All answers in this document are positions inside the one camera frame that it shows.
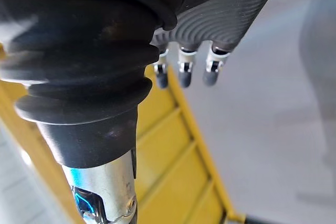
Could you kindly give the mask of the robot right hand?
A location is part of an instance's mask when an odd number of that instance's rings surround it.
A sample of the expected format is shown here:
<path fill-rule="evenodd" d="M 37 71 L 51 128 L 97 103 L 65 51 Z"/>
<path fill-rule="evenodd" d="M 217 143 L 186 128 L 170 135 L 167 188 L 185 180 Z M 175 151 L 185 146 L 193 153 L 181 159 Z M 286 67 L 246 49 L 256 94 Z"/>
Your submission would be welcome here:
<path fill-rule="evenodd" d="M 268 0 L 1 0 L 1 79 L 27 95 L 17 114 L 37 124 L 86 223 L 136 223 L 138 105 L 152 82 L 168 84 L 168 45 L 177 42 L 182 87 L 196 52 L 212 45 L 204 83 Z"/>

